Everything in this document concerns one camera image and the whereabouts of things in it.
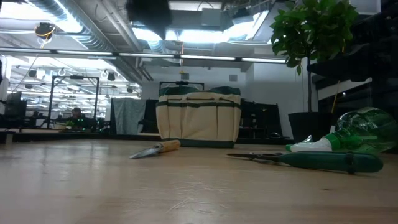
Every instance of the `green handle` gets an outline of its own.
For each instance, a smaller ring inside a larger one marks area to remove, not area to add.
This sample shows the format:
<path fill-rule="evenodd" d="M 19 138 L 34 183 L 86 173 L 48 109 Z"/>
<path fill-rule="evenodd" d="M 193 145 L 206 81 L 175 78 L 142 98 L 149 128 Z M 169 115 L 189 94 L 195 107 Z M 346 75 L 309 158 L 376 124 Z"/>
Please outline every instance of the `green handle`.
<path fill-rule="evenodd" d="M 383 162 L 375 155 L 350 152 L 294 152 L 280 156 L 279 162 L 306 169 L 347 171 L 350 174 L 377 172 L 383 168 Z"/>

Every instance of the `green glass bottle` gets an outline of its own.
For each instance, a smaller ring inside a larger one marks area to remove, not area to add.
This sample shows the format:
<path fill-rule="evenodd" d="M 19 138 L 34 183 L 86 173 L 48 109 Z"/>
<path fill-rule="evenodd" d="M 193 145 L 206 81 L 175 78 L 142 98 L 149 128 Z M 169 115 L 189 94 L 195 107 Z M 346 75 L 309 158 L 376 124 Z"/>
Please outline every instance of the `green glass bottle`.
<path fill-rule="evenodd" d="M 362 108 L 341 116 L 334 133 L 314 143 L 287 146 L 297 151 L 353 151 L 377 154 L 397 145 L 398 126 L 391 115 L 377 108 Z"/>

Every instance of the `black planter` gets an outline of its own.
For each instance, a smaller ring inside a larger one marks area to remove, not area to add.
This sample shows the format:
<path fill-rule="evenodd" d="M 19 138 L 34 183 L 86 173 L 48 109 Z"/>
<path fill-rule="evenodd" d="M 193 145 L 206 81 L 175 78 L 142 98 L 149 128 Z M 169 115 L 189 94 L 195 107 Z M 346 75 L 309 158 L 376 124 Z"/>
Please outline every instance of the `black planter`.
<path fill-rule="evenodd" d="M 317 141 L 330 133 L 331 113 L 292 113 L 289 121 L 295 142 L 302 142 L 309 135 Z"/>

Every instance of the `green leaves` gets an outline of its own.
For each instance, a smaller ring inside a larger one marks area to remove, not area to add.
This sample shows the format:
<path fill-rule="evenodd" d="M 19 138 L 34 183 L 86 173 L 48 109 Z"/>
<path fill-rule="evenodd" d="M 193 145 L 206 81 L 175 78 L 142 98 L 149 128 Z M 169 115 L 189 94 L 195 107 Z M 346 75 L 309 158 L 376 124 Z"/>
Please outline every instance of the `green leaves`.
<path fill-rule="evenodd" d="M 358 13 L 347 0 L 303 0 L 297 6 L 288 1 L 286 5 L 289 10 L 278 10 L 270 27 L 272 50 L 287 56 L 288 67 L 297 67 L 305 57 L 326 60 L 353 38 L 350 28 Z"/>
<path fill-rule="evenodd" d="M 301 75 L 301 65 L 297 66 L 296 71 L 298 75 Z"/>
<path fill-rule="evenodd" d="M 303 0 L 303 3 L 305 6 L 307 6 L 310 9 L 318 5 L 317 0 Z"/>
<path fill-rule="evenodd" d="M 321 11 L 325 11 L 335 4 L 336 4 L 336 0 L 321 0 L 319 2 L 319 9 Z"/>
<path fill-rule="evenodd" d="M 285 11 L 285 10 L 282 10 L 282 9 L 278 9 L 278 12 L 279 12 L 280 15 L 283 15 L 283 14 L 286 13 L 286 11 Z"/>

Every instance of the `potted plant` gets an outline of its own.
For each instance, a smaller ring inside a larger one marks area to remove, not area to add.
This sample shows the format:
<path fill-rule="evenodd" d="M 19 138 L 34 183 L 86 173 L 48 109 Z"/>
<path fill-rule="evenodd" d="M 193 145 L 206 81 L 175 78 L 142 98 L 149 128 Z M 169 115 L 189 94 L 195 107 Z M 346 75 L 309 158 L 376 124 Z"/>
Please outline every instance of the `potted plant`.
<path fill-rule="evenodd" d="M 67 127 L 68 130 L 72 130 L 74 125 L 75 125 L 75 123 L 73 121 L 67 121 L 65 123 L 65 126 Z"/>
<path fill-rule="evenodd" d="M 285 55 L 287 66 L 301 75 L 302 62 L 328 60 L 343 50 L 353 35 L 350 31 L 358 13 L 348 0 L 303 0 L 296 5 L 287 2 L 288 11 L 279 9 L 271 24 L 275 55 Z M 309 135 L 314 140 L 330 132 L 331 114 L 312 111 L 311 72 L 308 76 L 308 112 L 289 114 L 294 140 L 303 141 Z"/>

